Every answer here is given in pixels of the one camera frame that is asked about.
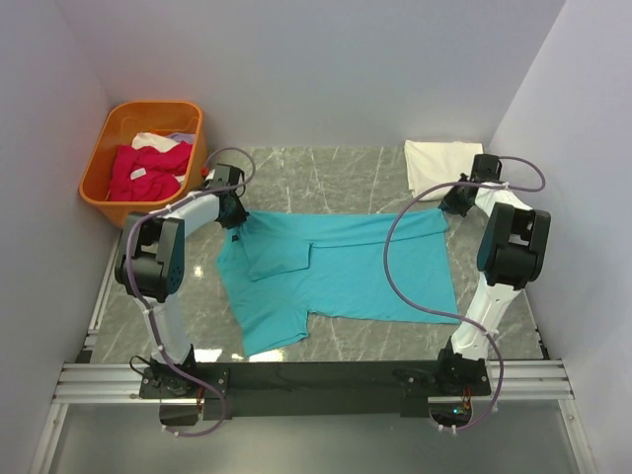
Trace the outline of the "teal t-shirt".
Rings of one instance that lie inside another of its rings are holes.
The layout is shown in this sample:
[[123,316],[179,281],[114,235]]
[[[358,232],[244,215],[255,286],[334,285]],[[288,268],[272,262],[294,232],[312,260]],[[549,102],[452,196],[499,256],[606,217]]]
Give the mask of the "teal t-shirt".
[[253,210],[216,267],[247,356],[308,336],[308,316],[453,324],[457,298],[438,209],[404,217]]

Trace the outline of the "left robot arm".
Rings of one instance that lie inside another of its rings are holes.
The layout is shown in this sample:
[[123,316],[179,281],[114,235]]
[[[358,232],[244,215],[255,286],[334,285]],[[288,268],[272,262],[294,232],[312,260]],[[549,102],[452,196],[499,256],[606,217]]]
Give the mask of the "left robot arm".
[[186,240],[210,222],[240,226],[248,212],[240,196],[243,170],[219,164],[202,184],[173,204],[125,221],[116,256],[115,279],[139,306],[152,343],[144,382],[184,397],[198,383],[193,344],[186,334],[177,293],[185,276]]

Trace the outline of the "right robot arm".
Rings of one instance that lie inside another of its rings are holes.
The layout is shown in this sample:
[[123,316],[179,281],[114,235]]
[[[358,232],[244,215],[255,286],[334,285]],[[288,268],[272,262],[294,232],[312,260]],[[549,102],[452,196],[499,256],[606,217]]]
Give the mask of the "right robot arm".
[[473,206],[488,217],[479,246],[475,294],[434,369],[434,385],[446,394],[491,392],[486,359],[505,313],[544,264],[551,214],[520,200],[501,181],[502,158],[477,154],[469,175],[442,199],[439,208],[464,216]]

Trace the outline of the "folded white t-shirt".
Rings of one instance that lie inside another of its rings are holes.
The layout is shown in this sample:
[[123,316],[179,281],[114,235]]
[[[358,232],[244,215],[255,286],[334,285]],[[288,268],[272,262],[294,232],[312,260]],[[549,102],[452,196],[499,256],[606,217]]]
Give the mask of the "folded white t-shirt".
[[436,185],[458,181],[461,175],[470,174],[474,157],[483,152],[482,143],[406,140],[409,191],[415,197]]

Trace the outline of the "lavender shirt in basket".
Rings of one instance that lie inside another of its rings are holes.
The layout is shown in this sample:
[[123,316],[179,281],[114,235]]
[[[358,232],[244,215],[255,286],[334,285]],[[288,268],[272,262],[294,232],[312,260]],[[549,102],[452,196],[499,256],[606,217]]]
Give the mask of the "lavender shirt in basket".
[[178,143],[186,142],[188,144],[193,144],[196,141],[196,135],[194,133],[174,132],[169,134],[168,138]]

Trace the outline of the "red t-shirt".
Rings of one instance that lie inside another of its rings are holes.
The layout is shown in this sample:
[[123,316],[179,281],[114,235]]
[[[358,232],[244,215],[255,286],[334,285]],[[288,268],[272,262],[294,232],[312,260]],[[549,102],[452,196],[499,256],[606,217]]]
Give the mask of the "red t-shirt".
[[135,149],[122,145],[113,164],[111,201],[160,201],[174,195],[187,173],[193,146],[178,143],[161,152],[152,146]]

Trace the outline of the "orange plastic basket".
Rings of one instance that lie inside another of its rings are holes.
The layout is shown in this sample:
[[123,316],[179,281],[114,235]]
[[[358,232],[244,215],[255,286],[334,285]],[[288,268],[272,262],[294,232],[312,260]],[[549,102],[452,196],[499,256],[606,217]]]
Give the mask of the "orange plastic basket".
[[[195,137],[184,183],[175,194],[162,200],[112,201],[110,181],[118,149],[122,145],[129,145],[139,132],[161,135],[181,132]],[[123,103],[111,110],[103,125],[79,185],[79,194],[115,227],[122,228],[129,213],[161,208],[183,198],[187,192],[199,186],[202,180],[200,170],[206,157],[203,112],[197,105],[183,101]]]

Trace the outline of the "white shirt in basket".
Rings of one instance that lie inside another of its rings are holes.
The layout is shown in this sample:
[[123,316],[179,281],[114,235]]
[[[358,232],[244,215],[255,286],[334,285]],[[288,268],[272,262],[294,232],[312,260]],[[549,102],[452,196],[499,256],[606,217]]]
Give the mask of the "white shirt in basket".
[[131,141],[131,147],[135,150],[151,147],[161,153],[168,152],[178,145],[178,141],[152,132],[137,133]]

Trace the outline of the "black base beam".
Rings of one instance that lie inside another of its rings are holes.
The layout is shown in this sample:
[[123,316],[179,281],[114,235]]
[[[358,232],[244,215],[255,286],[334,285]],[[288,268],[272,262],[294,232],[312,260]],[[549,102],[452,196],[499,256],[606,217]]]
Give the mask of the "black base beam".
[[169,368],[145,368],[144,400],[203,399],[203,416],[218,419],[223,402],[232,417],[395,413],[425,418],[432,398],[461,399],[492,392],[484,362],[469,375],[433,360],[343,362],[200,362],[200,390]]

